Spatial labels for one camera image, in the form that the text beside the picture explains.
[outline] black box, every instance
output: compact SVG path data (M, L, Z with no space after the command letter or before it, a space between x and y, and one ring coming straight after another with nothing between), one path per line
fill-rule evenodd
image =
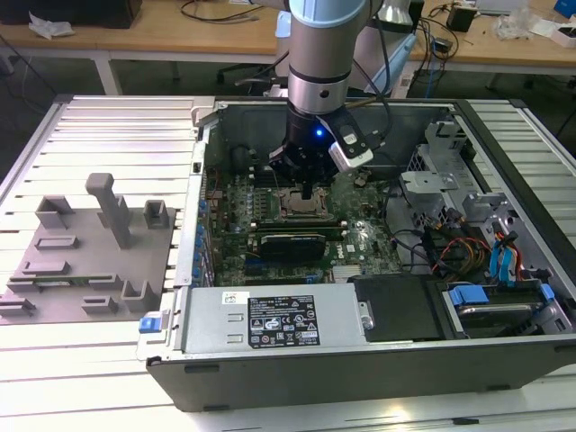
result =
M477 13L478 9L473 7L452 6L446 27L453 32L468 32Z

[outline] blue latch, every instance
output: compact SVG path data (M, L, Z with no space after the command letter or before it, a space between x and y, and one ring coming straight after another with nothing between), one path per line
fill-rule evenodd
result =
M160 330L161 325L162 325L162 319L160 317L140 318L138 331L141 334L159 333L161 331Z
M488 303L488 296L481 285L458 285L448 292L454 306L472 303Z
M552 291L552 287L548 283L540 285L540 290L547 302L554 300L554 291Z

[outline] white sticker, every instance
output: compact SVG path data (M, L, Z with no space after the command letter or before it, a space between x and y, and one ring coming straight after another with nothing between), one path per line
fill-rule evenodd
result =
M248 304L248 297L250 297L248 291L225 291L222 293L222 304Z

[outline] white paper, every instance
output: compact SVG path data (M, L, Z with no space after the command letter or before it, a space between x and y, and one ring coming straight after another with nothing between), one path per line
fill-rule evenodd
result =
M37 16L32 15L30 12L28 12L28 15L30 16L31 21L28 24L28 28L39 34L42 38L51 40L53 37L70 36L75 34L69 22L44 21Z
M562 25L558 22L543 20L539 18L532 24L530 27L530 31L534 34L539 34L540 36L544 36L545 38L549 38L552 36L555 30L558 30Z
M223 292L222 304L248 304L249 297L250 292L248 291Z

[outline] floor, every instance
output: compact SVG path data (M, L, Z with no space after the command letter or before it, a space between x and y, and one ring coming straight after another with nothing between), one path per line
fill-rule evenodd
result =
M103 93L94 64L90 60L34 58L32 66L46 77L60 94L101 95ZM244 95L245 87L234 81L249 77L254 69L228 74L224 84L216 83L216 71L227 65L181 63L181 79L173 81L170 65L155 61L116 61L121 85L126 95ZM468 99L521 99L556 133L576 108L576 92L567 88L568 76L535 76L531 89L525 77L505 75L496 90L488 90L488 74L447 72L433 83L433 97ZM428 77L423 76L409 92L409 97L424 97ZM52 94L22 61L14 64L14 73L0 85L0 180L2 180L50 106ZM562 144L576 153L576 119L560 137Z

